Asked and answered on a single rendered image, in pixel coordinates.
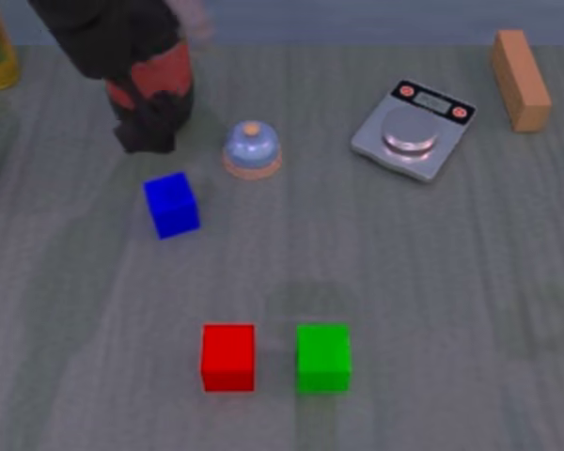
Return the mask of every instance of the wooden block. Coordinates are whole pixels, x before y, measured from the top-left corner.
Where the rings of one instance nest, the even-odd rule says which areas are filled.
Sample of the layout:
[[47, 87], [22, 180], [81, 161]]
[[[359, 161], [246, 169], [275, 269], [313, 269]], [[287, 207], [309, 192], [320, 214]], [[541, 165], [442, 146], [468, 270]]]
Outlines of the wooden block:
[[495, 80], [515, 132], [539, 132], [547, 122], [552, 100], [525, 33], [501, 30], [491, 53]]

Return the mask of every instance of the tabletop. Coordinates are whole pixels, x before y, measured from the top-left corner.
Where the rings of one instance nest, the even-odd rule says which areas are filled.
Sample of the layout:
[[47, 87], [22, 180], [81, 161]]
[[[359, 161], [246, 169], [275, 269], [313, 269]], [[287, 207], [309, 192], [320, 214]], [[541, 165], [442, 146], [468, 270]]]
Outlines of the tabletop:
[[[103, 85], [21, 48], [0, 92], [0, 451], [564, 451], [564, 47], [516, 134], [486, 47], [229, 46], [195, 63], [169, 156], [126, 156]], [[401, 78], [478, 107], [439, 178], [350, 151]], [[221, 163], [236, 122], [284, 163]], [[183, 171], [202, 228], [158, 241], [147, 179]], [[208, 395], [201, 327], [251, 322], [258, 389]], [[294, 390], [294, 328], [351, 328], [352, 388]]]

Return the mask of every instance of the scale weighing plate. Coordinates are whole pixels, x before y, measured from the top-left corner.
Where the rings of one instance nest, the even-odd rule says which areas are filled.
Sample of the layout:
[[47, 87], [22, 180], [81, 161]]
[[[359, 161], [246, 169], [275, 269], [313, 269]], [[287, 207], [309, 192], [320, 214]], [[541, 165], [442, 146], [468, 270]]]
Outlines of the scale weighing plate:
[[389, 169], [432, 181], [476, 111], [464, 101], [402, 80], [374, 109], [351, 146]]

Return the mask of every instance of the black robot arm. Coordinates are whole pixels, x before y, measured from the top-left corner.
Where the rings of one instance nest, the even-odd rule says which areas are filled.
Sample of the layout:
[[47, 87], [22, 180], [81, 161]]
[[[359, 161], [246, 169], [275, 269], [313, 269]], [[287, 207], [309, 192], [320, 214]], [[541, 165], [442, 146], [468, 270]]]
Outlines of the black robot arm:
[[118, 78], [132, 66], [129, 0], [28, 0], [87, 78]]

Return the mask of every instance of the scale display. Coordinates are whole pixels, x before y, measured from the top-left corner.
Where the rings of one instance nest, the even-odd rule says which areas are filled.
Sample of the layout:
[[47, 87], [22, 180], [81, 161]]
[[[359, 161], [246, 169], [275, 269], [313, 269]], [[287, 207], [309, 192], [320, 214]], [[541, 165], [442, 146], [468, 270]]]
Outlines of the scale display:
[[401, 80], [357, 131], [352, 150], [389, 169], [432, 181], [475, 113], [470, 103]]

